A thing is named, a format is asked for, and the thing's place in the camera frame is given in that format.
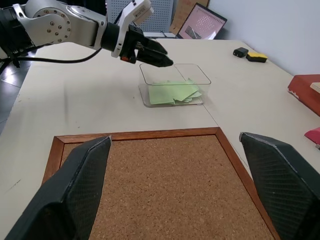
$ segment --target clear plastic container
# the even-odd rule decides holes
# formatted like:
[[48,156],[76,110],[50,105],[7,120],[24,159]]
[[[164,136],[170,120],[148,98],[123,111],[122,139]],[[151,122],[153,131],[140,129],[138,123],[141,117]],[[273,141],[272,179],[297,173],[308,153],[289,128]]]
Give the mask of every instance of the clear plastic container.
[[140,70],[139,90],[148,108],[203,104],[211,85],[196,64],[156,67],[144,63]]

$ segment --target robotic arm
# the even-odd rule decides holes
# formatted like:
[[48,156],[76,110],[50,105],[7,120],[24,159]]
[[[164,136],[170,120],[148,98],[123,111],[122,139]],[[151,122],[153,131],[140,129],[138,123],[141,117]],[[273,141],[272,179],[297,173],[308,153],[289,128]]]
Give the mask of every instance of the robotic arm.
[[121,12],[119,24],[101,14],[56,0],[28,0],[0,8],[0,61],[16,59],[36,47],[72,42],[111,51],[114,58],[168,67],[173,61],[160,43],[144,37],[133,25],[153,13],[150,0],[132,0]]

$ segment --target pink object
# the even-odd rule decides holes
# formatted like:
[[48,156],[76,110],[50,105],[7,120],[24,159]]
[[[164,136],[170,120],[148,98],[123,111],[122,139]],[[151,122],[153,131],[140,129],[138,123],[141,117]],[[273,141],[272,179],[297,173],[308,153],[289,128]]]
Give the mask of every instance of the pink object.
[[315,144],[320,145],[320,127],[308,131],[305,136],[313,141]]

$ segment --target laptop screen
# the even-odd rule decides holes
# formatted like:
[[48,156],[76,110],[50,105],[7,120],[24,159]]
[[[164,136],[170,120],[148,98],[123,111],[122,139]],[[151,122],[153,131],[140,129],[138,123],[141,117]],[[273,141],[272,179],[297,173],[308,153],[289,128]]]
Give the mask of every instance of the laptop screen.
[[226,22],[226,18],[197,3],[182,25],[177,37],[180,39],[212,40]]

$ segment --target yellow sponge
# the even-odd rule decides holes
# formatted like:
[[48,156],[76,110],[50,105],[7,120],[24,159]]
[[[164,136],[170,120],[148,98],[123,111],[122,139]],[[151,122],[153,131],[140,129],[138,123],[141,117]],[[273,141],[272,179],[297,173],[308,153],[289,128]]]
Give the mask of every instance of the yellow sponge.
[[246,59],[248,59],[248,61],[250,62],[265,63],[268,57],[263,53],[248,52],[248,54],[246,55]]

